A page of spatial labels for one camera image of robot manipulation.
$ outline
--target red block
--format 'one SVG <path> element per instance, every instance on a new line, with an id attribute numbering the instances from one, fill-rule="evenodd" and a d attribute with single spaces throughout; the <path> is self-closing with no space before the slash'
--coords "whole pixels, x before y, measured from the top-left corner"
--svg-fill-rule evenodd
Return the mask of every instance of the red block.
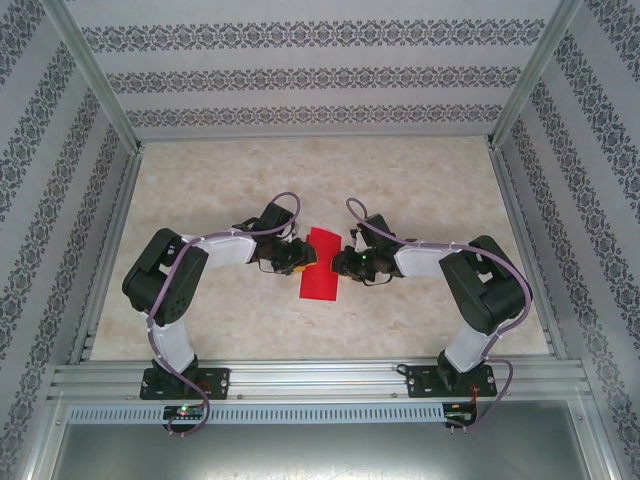
<path id="1" fill-rule="evenodd" d="M 307 236 L 307 242 L 315 248 L 318 262 L 302 272 L 300 298 L 335 302 L 338 274 L 331 271 L 331 261 L 342 250 L 342 237 L 314 227 Z"/>

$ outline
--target beige marble surface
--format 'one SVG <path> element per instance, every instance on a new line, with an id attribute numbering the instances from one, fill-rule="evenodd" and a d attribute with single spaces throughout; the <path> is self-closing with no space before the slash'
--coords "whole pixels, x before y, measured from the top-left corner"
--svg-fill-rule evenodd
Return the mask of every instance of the beige marble surface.
<path id="1" fill-rule="evenodd" d="M 302 198 L 301 233 L 318 226 L 349 239 L 344 206 L 361 199 L 398 236 L 468 242 L 490 234 L 520 265 L 484 140 L 477 138 L 257 139 L 147 147 L 109 285 L 93 360 L 150 359 L 144 319 L 120 285 L 162 227 L 228 229 L 259 216 L 277 193 Z M 284 206 L 293 208 L 290 200 Z M 338 300 L 298 298 L 300 277 L 257 265 L 207 272 L 187 312 L 200 358 L 435 356 L 461 320 L 443 280 L 396 279 L 366 288 L 340 278 Z M 494 353 L 545 354 L 535 311 Z"/>

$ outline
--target patterned wallpaper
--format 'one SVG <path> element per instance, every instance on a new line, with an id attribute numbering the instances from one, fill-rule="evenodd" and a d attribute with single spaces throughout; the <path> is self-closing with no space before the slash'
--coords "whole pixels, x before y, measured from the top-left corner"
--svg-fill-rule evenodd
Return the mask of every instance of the patterned wallpaper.
<path id="1" fill-rule="evenodd" d="M 489 133 L 558 0 L 69 1 L 142 139 Z"/>
<path id="2" fill-rule="evenodd" d="M 502 146 L 623 478 L 640 478 L 639 14 L 634 2 L 585 2 Z"/>
<path id="3" fill-rule="evenodd" d="M 35 0 L 0 1 L 0 479 L 65 363 L 129 157 Z"/>

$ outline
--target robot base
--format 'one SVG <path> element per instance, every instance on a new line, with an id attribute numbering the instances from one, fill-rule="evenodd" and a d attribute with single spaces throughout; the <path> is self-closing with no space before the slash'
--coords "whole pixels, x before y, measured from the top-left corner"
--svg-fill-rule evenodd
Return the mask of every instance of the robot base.
<path id="1" fill-rule="evenodd" d="M 453 390 L 442 383 L 436 365 L 398 365 L 397 371 L 407 378 L 409 398 L 471 397 L 474 386 L 477 397 L 495 397 L 498 394 L 493 369 L 489 365 L 479 366 L 473 376 L 456 383 Z"/>
<path id="2" fill-rule="evenodd" d="M 228 368 L 197 368 L 189 378 L 207 394 L 209 400 L 226 400 L 229 392 Z M 142 377 L 140 399 L 142 400 L 199 400 L 202 397 L 189 388 L 186 391 L 182 382 L 176 385 L 167 381 L 169 372 L 159 368 L 147 368 Z"/>

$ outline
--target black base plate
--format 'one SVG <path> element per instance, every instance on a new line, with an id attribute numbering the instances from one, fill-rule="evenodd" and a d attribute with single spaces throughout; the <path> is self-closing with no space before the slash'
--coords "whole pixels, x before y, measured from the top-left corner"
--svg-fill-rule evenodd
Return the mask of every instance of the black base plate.
<path id="1" fill-rule="evenodd" d="M 226 400 L 229 392 L 228 368 L 198 368 L 196 375 L 196 385 L 201 387 L 209 400 Z M 198 400 L 200 395 L 193 389 L 187 395 L 175 387 L 168 387 L 161 382 L 161 376 L 154 368 L 147 368 L 142 376 L 142 386 L 140 387 L 140 398 L 142 400 Z"/>
<path id="2" fill-rule="evenodd" d="M 473 385 L 478 389 L 478 397 L 495 397 L 498 394 L 493 369 L 489 365 L 479 367 L 473 378 L 459 382 L 451 392 L 438 377 L 436 365 L 407 366 L 403 375 L 407 377 L 409 398 L 470 397 Z"/>

